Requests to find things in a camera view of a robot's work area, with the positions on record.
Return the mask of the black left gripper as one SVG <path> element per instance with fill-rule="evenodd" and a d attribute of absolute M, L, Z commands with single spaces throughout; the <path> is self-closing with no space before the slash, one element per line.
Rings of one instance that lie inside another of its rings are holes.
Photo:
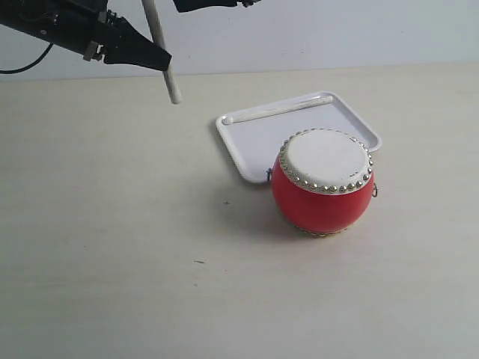
<path fill-rule="evenodd" d="M 23 1 L 22 21 L 32 34 L 86 61 L 162 71 L 153 42 L 109 10 L 107 1 Z"/>

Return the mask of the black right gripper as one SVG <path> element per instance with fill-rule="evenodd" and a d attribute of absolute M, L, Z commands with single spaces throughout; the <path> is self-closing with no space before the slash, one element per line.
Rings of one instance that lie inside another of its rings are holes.
<path fill-rule="evenodd" d="M 260 0 L 173 0 L 179 13 L 188 13 L 210 7 L 251 7 Z"/>

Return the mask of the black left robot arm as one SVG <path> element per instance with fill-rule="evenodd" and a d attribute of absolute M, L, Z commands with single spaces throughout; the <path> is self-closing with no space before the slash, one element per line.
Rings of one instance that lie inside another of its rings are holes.
<path fill-rule="evenodd" d="M 98 1 L 2 1 L 1 24 L 86 61 L 166 71 L 171 55 Z"/>

